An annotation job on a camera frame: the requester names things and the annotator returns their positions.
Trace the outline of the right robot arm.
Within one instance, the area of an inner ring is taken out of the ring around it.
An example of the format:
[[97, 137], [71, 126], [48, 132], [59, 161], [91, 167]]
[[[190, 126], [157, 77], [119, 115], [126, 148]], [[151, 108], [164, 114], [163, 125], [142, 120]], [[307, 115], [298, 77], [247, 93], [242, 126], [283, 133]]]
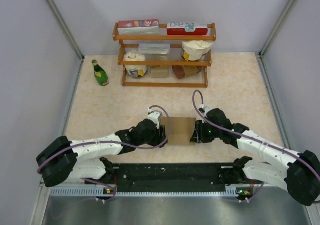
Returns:
[[258, 156], [262, 161], [242, 157], [234, 161], [233, 177], [239, 183], [258, 180], [278, 187], [298, 203], [311, 206], [320, 196], [320, 160], [313, 152], [297, 152], [263, 139], [247, 126], [231, 123], [219, 108], [202, 105], [196, 109], [202, 118], [196, 121], [191, 142], [226, 145]]

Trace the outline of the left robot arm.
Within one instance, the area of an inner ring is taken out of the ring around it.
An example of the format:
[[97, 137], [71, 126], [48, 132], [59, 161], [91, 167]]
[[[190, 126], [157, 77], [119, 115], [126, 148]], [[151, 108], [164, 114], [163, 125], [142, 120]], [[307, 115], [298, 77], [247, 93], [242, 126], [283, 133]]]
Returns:
[[106, 184], [114, 176], [107, 156], [161, 148], [167, 141], [166, 127], [151, 119], [101, 138], [69, 140], [60, 136], [37, 156], [38, 173], [48, 188], [82, 179]]

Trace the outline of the brown cardboard box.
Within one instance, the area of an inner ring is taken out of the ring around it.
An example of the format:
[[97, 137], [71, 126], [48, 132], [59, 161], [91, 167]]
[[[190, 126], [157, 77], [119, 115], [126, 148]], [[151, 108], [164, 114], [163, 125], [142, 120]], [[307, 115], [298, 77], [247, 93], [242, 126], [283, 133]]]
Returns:
[[194, 146], [191, 142], [195, 130], [196, 118], [171, 117], [171, 133], [169, 135], [169, 120], [167, 117], [161, 119], [161, 125], [165, 126], [165, 133], [168, 138], [168, 146]]

